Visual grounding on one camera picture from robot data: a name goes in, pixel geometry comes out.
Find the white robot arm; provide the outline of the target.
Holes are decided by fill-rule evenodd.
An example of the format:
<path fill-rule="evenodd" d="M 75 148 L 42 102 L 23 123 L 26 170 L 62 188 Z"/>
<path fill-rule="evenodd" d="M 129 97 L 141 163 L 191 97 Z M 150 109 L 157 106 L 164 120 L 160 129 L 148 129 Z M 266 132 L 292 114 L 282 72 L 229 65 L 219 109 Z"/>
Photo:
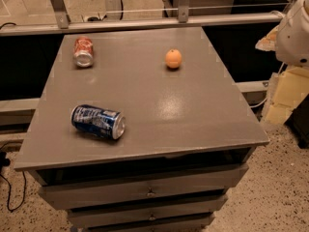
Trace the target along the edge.
<path fill-rule="evenodd" d="M 297 0 L 280 21 L 275 54 L 288 65 L 309 67 L 309 0 Z"/>

